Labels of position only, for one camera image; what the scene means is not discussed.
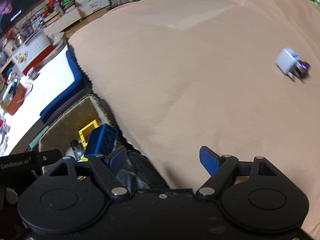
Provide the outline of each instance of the bed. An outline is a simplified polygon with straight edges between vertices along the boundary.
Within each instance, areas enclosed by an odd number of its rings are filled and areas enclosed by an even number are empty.
[[[316,236],[319,8],[306,0],[142,0],[69,42],[124,137],[171,187],[198,189],[208,179],[203,145],[242,161],[265,156],[307,195],[303,229]],[[276,66],[285,47],[310,63],[304,82]]]

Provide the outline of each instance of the tv screen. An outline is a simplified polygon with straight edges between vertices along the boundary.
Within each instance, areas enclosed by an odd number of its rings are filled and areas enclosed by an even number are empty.
[[[0,0],[0,34],[6,31],[13,21],[40,0]]]

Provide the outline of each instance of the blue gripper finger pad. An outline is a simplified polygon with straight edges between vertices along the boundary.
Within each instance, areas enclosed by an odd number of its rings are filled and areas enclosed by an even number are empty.
[[[200,148],[199,158],[202,166],[204,166],[210,176],[218,170],[219,158],[221,157],[207,146],[202,146]]]
[[[105,162],[108,162],[107,165],[109,170],[114,175],[117,175],[117,173],[119,172],[119,170],[121,170],[126,160],[127,149],[123,146],[118,147],[105,158]]]

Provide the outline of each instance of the blue cushion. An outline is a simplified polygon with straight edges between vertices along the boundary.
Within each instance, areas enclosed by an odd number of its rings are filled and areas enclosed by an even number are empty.
[[[40,117],[43,123],[46,123],[50,116],[59,107],[61,107],[65,102],[67,102],[85,87],[82,71],[80,70],[75,57],[69,49],[66,51],[66,56],[75,81],[41,111]]]

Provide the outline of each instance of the calendar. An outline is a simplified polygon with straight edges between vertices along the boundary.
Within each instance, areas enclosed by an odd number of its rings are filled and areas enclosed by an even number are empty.
[[[12,61],[21,72],[26,72],[31,67],[36,67],[52,50],[54,46],[42,30],[29,37],[13,55]]]

